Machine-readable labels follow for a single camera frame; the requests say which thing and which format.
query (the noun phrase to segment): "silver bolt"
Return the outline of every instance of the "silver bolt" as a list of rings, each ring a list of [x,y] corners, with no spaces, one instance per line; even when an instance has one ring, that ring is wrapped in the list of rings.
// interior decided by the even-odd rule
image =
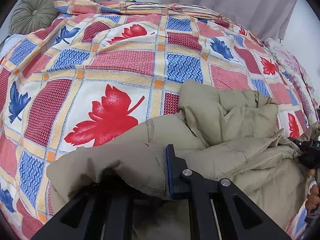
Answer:
[[[222,179],[222,180],[221,180],[221,184],[222,184],[223,186],[225,186],[225,187],[228,187],[228,186],[230,186],[231,182],[230,182],[230,180],[228,180],[228,179]]]
[[[192,175],[192,170],[185,169],[185,170],[182,171],[182,174],[185,175],[185,176],[190,176],[190,175]]]

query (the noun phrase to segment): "bedspread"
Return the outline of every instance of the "bedspread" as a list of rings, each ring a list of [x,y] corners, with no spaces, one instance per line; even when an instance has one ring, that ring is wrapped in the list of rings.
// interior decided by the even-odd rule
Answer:
[[[0,207],[21,239],[54,215],[51,162],[177,113],[188,78],[258,90],[279,104],[275,125],[284,136],[306,128],[301,100],[268,49],[211,10],[88,0],[56,8],[62,14],[50,27],[1,59]]]

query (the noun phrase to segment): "round pillow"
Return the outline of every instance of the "round pillow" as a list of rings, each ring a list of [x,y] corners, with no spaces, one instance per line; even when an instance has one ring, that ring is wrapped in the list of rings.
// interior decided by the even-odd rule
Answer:
[[[51,25],[58,11],[53,2],[58,0],[22,0],[13,12],[10,34],[29,34]]]

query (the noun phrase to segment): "patchwork quilt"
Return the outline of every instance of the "patchwork quilt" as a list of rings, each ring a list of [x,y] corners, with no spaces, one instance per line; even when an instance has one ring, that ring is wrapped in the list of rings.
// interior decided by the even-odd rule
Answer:
[[[0,208],[21,239],[54,214],[47,166],[77,146],[104,144],[146,119],[178,112],[192,78],[258,90],[279,104],[278,128],[307,125],[297,91],[250,31],[199,6],[89,0],[1,60]]]

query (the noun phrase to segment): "orange square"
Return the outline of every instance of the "orange square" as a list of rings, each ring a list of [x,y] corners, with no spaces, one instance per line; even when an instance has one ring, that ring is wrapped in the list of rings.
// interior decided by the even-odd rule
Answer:
[[[164,44],[158,44],[158,50],[164,51]]]
[[[54,156],[55,156],[54,152],[48,152],[47,161],[52,163],[54,160]]]
[[[205,61],[207,61],[208,55],[206,55],[206,54],[201,54],[201,58],[203,58]]]
[[[76,78],[83,79],[83,76],[84,76],[84,71],[83,70],[78,70]]]
[[[163,88],[163,81],[162,80],[155,80],[154,88],[162,89]]]
[[[41,222],[44,222],[44,223],[47,222],[47,217],[43,214],[38,213],[38,218]]]
[[[99,48],[99,45],[97,44],[94,44],[93,47],[92,47],[92,51],[96,52]]]

